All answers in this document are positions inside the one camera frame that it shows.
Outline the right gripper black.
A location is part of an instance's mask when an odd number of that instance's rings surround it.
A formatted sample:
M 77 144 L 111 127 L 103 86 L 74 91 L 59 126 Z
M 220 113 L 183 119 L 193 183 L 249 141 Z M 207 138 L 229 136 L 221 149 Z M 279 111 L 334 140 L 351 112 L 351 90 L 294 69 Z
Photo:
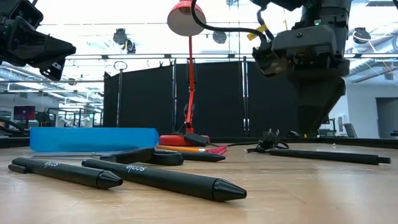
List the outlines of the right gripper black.
M 347 37 L 347 28 L 334 25 L 283 31 L 272 41 L 272 53 L 275 55 L 272 73 L 296 70 L 309 73 L 331 72 L 345 77 L 349 74 L 349 61 L 344 58 Z M 288 76 L 288 80 L 296 94 L 298 130 L 303 136 L 315 135 L 337 101 L 345 95 L 345 81 L 337 77 L 315 84 L 310 92 L 306 112 L 308 128 L 305 130 L 301 79 Z

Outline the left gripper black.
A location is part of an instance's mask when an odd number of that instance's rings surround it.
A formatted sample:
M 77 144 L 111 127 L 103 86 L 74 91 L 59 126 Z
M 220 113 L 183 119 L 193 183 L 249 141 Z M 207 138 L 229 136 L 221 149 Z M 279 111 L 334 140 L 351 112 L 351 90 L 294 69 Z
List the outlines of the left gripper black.
M 1 60 L 24 66 L 31 63 L 45 51 L 47 69 L 40 69 L 41 75 L 53 81 L 60 81 L 65 58 L 76 52 L 76 47 L 64 40 L 46 36 L 21 16 L 15 19 L 1 18 Z

